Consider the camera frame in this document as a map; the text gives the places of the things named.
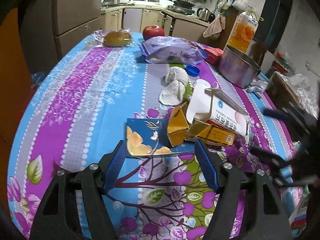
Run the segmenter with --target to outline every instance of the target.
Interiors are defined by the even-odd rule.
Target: red apple
[[[158,25],[149,25],[144,28],[142,36],[145,41],[152,37],[165,36],[164,29],[160,28]]]

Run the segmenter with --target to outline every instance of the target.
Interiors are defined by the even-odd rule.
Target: blue logo
[[[222,109],[223,108],[223,102],[221,100],[218,101],[218,106]]]

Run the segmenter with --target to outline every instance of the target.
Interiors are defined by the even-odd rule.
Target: floral tablecloth
[[[142,35],[134,34],[136,43]],[[113,151],[125,139],[127,118],[169,118],[171,107],[158,102],[169,65],[147,64],[137,45],[97,47],[90,35],[74,47],[51,71],[31,100],[12,146],[7,192],[12,219],[28,238],[33,218],[52,177],[63,168],[75,172]],[[249,144],[237,139],[232,147],[215,151],[245,171],[265,168],[250,154],[254,145],[284,159],[294,154],[282,122],[264,117],[274,107],[234,87],[206,62],[198,65],[200,78],[221,88],[250,115]],[[135,138],[138,144],[141,138]],[[299,189],[282,192],[288,212],[301,197]],[[245,192],[239,196],[230,237],[240,231]],[[219,195],[206,185],[194,155],[128,158],[105,204],[121,239],[200,239],[211,220]],[[77,192],[79,219],[90,237],[81,192]]]

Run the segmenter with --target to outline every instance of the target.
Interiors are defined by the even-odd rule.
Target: blue book
[[[131,156],[164,156],[193,153],[195,144],[184,141],[172,147],[167,136],[168,119],[128,119],[127,148]]]

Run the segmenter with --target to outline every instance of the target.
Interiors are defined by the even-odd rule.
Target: qr code
[[[226,142],[230,143],[232,141],[233,136],[228,135],[228,138],[226,139]]]

